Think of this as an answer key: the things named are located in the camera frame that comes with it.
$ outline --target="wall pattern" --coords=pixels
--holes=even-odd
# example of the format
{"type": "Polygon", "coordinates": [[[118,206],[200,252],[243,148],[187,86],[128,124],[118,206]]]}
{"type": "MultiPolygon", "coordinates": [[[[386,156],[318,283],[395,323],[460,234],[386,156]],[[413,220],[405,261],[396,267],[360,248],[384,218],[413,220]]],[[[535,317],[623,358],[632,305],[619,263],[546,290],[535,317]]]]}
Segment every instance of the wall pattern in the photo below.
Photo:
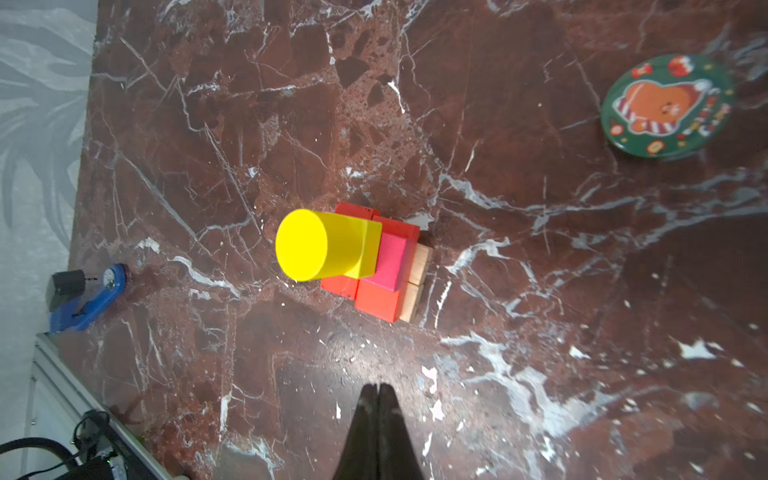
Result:
{"type": "Polygon", "coordinates": [[[58,4],[0,10],[2,214],[12,229],[14,180],[26,163],[42,182],[45,218],[68,248],[71,219],[62,204],[74,208],[96,9],[92,0],[58,4]]]}

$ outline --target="white wall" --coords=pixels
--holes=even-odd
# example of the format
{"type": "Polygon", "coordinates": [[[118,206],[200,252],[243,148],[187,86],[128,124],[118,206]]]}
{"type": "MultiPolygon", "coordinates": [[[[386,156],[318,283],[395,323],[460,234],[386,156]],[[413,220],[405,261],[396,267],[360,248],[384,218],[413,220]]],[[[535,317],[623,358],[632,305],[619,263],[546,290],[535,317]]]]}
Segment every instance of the white wall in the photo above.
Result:
{"type": "MultiPolygon", "coordinates": [[[[66,270],[97,0],[0,2],[0,443],[24,436],[45,286],[66,270]]],[[[0,479],[20,455],[0,455],[0,479]]]]}

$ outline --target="black cable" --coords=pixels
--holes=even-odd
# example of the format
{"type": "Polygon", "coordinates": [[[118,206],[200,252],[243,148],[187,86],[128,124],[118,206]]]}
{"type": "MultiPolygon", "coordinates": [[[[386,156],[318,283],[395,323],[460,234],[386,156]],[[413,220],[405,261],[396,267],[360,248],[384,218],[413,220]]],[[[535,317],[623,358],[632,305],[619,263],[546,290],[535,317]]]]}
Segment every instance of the black cable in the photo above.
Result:
{"type": "Polygon", "coordinates": [[[83,446],[81,446],[81,447],[79,448],[79,450],[77,451],[77,453],[74,453],[74,454],[72,454],[72,455],[71,455],[69,458],[67,458],[67,460],[66,460],[66,461],[62,461],[61,463],[58,463],[57,465],[54,465],[54,466],[52,466],[52,467],[50,467],[50,468],[46,468],[45,470],[38,470],[38,471],[36,471],[36,472],[32,472],[32,473],[28,473],[28,474],[25,474],[25,475],[23,475],[23,476],[21,476],[21,477],[17,478],[16,480],[29,480],[29,477],[31,477],[31,476],[33,476],[33,475],[37,475],[37,474],[39,474],[39,473],[46,473],[46,472],[50,472],[51,470],[55,470],[55,469],[57,469],[57,468],[59,468],[59,467],[61,467],[61,466],[63,466],[63,465],[66,465],[66,464],[68,464],[69,462],[73,462],[73,461],[75,461],[75,459],[76,459],[76,458],[77,458],[77,457],[78,457],[78,456],[79,456],[79,455],[80,455],[82,452],[86,452],[86,451],[87,451],[87,450],[88,450],[90,447],[92,447],[92,446],[96,445],[96,442],[98,442],[99,438],[100,438],[100,437],[101,437],[101,436],[102,436],[102,435],[103,435],[103,434],[106,432],[107,424],[109,423],[109,413],[107,413],[107,412],[87,412],[87,413],[85,414],[85,416],[83,417],[83,419],[82,419],[80,422],[78,422],[78,424],[77,424],[77,425],[75,425],[75,426],[74,426],[74,431],[72,432],[72,442],[74,443],[74,441],[75,441],[75,440],[77,440],[77,437],[78,437],[78,430],[80,429],[80,427],[81,427],[81,426],[82,426],[82,425],[83,425],[83,424],[84,424],[84,423],[85,423],[87,420],[91,420],[91,417],[97,416],[97,415],[98,415],[98,414],[100,414],[100,413],[103,413],[103,414],[104,414],[105,420],[104,420],[103,422],[101,422],[101,424],[100,424],[100,425],[99,425],[99,423],[100,423],[100,422],[96,422],[96,421],[94,421],[94,423],[96,423],[96,425],[99,425],[99,430],[98,430],[98,432],[97,432],[95,435],[92,435],[92,436],[89,438],[88,442],[86,442],[86,443],[85,443],[85,445],[83,445],[83,446]]]}
{"type": "Polygon", "coordinates": [[[0,455],[18,449],[42,449],[56,455],[59,460],[62,460],[64,466],[67,467],[67,470],[72,470],[73,468],[78,467],[78,463],[73,458],[70,458],[72,452],[55,440],[43,439],[42,437],[28,437],[26,439],[12,440],[0,445],[0,455]]]}

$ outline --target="red block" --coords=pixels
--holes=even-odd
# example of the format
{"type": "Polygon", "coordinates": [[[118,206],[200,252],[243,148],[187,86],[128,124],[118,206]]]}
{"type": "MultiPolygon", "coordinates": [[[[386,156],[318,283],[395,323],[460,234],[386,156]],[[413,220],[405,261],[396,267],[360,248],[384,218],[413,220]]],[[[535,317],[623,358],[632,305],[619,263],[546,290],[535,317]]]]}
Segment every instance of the red block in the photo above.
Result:
{"type": "Polygon", "coordinates": [[[357,284],[359,282],[360,280],[349,278],[348,276],[329,276],[320,280],[320,288],[354,300],[357,295],[357,284]]]}
{"type": "Polygon", "coordinates": [[[379,243],[379,257],[376,260],[376,273],[364,280],[374,285],[386,288],[390,292],[399,290],[398,279],[402,279],[400,270],[403,266],[403,256],[406,254],[408,240],[390,233],[382,233],[379,243]]]}
{"type": "Polygon", "coordinates": [[[384,218],[374,216],[373,221],[382,224],[382,236],[384,233],[389,235],[396,235],[406,239],[406,248],[402,255],[402,268],[400,268],[397,276],[397,282],[395,289],[402,289],[408,281],[408,272],[411,270],[411,263],[413,262],[413,254],[416,252],[416,244],[419,242],[420,229],[416,225],[410,223],[399,222],[392,220],[391,218],[384,218]]]}
{"type": "Polygon", "coordinates": [[[355,308],[386,322],[394,323],[402,308],[400,292],[391,292],[386,288],[361,281],[357,287],[355,308]]]}
{"type": "MultiPolygon", "coordinates": [[[[344,202],[339,202],[336,205],[335,212],[339,215],[362,218],[364,220],[371,220],[374,215],[379,215],[381,213],[372,208],[361,207],[360,205],[352,205],[344,202]]],[[[359,280],[349,278],[348,276],[331,276],[330,278],[320,280],[320,288],[335,293],[336,295],[341,295],[344,298],[354,300],[357,294],[358,283],[359,280]]]]}
{"type": "Polygon", "coordinates": [[[364,220],[371,220],[375,215],[381,215],[378,210],[374,210],[368,207],[361,207],[360,205],[347,204],[345,202],[339,202],[334,210],[339,215],[346,215],[348,217],[362,218],[364,220]]]}

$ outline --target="green tin lid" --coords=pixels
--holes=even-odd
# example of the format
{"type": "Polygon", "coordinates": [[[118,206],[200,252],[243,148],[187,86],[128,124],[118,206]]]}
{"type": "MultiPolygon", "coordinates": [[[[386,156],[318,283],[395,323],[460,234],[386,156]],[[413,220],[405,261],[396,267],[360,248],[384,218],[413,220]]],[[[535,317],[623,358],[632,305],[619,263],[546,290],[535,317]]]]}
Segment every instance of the green tin lid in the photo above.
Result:
{"type": "Polygon", "coordinates": [[[728,72],[702,55],[661,55],[621,75],[601,112],[608,140],[638,157],[696,150],[723,129],[735,97],[728,72]]]}

